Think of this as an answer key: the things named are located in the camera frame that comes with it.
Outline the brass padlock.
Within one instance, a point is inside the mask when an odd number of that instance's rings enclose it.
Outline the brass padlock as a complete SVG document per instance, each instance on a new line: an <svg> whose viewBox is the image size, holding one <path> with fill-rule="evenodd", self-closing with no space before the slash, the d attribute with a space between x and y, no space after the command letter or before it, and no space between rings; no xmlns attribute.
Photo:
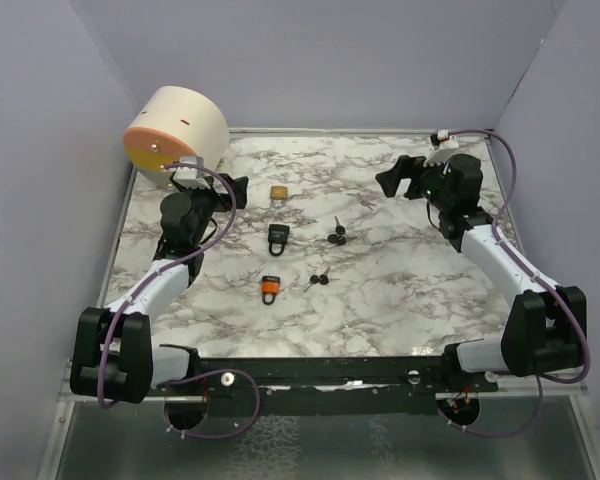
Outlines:
<svg viewBox="0 0 600 480"><path fill-rule="evenodd" d="M288 200L288 188L283 185L274 185L270 189L270 201L274 208L282 208Z"/></svg>

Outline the silver small key bunch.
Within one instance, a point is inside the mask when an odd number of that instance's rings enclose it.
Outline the silver small key bunch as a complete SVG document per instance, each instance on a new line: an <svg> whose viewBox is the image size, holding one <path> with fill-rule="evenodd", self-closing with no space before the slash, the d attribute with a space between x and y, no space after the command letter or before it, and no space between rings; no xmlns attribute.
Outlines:
<svg viewBox="0 0 600 480"><path fill-rule="evenodd" d="M365 192L351 192L348 193L349 197L352 197L353 199L355 199L361 206L368 208L369 210L373 211L374 208L376 207L376 204L373 202L373 198L370 197L367 193Z"/></svg>

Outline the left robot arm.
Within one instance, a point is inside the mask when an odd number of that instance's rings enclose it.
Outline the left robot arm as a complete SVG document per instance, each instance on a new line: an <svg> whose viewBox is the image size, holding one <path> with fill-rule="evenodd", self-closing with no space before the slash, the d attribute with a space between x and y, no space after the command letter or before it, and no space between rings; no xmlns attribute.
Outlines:
<svg viewBox="0 0 600 480"><path fill-rule="evenodd" d="M226 234L205 232L217 212L230 215L247 204L247 177L209 172L202 185L173 183L160 204L162 234L148 272L105 307L89 307L78 320L70 389L96 398L104 408L138 404L150 389L169 384L186 395L200 385L201 371L188 347L152 343L151 326L195 281L206 250Z"/></svg>

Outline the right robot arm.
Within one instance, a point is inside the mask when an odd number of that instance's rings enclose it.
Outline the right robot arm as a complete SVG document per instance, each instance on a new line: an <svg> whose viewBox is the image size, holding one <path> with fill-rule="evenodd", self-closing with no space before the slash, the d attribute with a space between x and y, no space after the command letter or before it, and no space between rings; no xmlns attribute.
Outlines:
<svg viewBox="0 0 600 480"><path fill-rule="evenodd" d="M510 307L501 337L445 348L439 378L447 389L461 391L486 371L526 377L584 365L584 293L538 272L494 227L479 204L480 160L455 154L445 165L428 166L422 157L403 155L375 179L388 198L408 181L405 198L425 199L437 209L443 237L482 270Z"/></svg>

